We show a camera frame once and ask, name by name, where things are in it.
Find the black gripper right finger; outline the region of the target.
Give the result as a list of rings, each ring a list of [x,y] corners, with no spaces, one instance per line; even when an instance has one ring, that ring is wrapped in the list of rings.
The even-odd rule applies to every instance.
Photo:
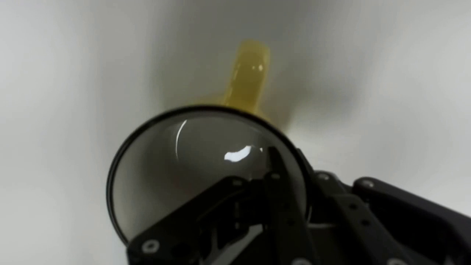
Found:
[[[471,218],[373,177],[305,169],[308,221],[348,265],[471,265]]]

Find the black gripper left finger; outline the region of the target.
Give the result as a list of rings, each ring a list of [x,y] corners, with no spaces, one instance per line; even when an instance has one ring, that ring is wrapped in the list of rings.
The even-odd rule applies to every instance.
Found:
[[[262,180],[226,177],[127,247],[130,265],[208,265],[249,228],[262,233],[237,256],[251,265],[315,265],[315,249],[282,153],[268,149]]]

